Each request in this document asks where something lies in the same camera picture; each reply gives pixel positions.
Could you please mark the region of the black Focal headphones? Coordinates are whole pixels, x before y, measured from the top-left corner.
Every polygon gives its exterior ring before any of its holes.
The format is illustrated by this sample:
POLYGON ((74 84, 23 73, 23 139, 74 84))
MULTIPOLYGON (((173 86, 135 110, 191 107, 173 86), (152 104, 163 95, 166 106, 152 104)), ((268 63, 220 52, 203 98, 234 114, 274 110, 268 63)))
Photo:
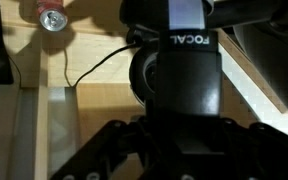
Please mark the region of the black Focal headphones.
POLYGON ((218 115, 226 27, 288 109, 288 0, 122 0, 120 20, 139 47, 131 85, 151 110, 218 115))

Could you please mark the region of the red soda can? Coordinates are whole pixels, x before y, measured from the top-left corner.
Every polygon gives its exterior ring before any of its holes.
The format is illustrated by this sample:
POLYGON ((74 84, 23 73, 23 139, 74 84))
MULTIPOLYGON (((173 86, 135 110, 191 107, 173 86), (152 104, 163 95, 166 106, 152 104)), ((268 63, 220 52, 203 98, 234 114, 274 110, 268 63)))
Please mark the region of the red soda can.
POLYGON ((36 0, 40 24, 48 31, 58 32, 67 25, 64 0, 36 0))

